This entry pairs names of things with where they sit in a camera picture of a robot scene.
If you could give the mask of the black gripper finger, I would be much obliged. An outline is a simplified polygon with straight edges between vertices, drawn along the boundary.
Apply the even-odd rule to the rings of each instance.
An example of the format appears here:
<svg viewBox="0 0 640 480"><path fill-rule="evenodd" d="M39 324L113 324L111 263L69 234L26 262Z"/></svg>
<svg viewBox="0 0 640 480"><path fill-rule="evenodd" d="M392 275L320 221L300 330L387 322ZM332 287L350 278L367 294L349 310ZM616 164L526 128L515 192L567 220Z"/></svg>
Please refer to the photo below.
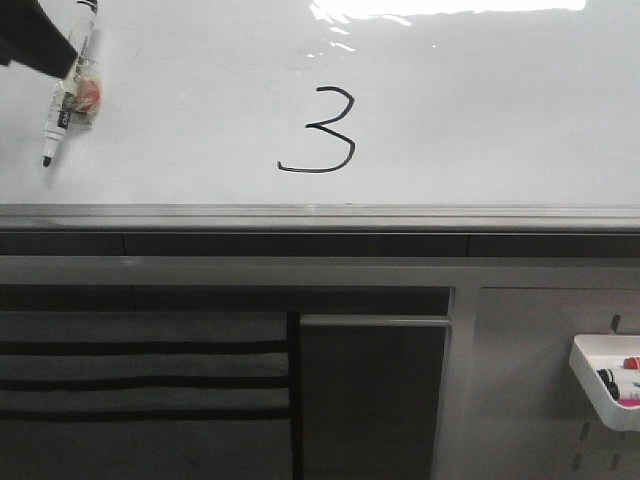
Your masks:
<svg viewBox="0 0 640 480"><path fill-rule="evenodd" d="M38 1L1 1L1 65L20 63L63 79L78 54Z"/></svg>

